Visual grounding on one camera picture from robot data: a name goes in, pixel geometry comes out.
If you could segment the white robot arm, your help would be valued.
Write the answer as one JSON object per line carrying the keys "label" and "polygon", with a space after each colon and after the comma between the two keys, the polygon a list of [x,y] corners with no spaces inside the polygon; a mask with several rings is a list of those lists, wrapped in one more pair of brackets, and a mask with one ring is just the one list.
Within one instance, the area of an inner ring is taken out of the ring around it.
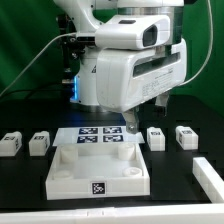
{"label": "white robot arm", "polygon": [[185,80],[184,0],[53,1],[75,27],[73,101],[122,114],[136,133],[138,106],[154,98],[165,107],[169,91]]}

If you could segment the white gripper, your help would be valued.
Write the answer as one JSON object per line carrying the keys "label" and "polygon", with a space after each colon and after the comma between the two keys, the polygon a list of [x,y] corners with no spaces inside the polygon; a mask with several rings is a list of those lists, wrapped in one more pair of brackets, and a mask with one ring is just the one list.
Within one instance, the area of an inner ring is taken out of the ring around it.
{"label": "white gripper", "polygon": [[124,112],[126,131],[136,134],[138,116],[132,108],[157,96],[156,112],[165,116],[169,96],[162,93],[184,82],[186,64],[184,39],[171,46],[170,55],[159,55],[154,48],[142,51],[104,49],[96,63],[98,103],[108,111]]}

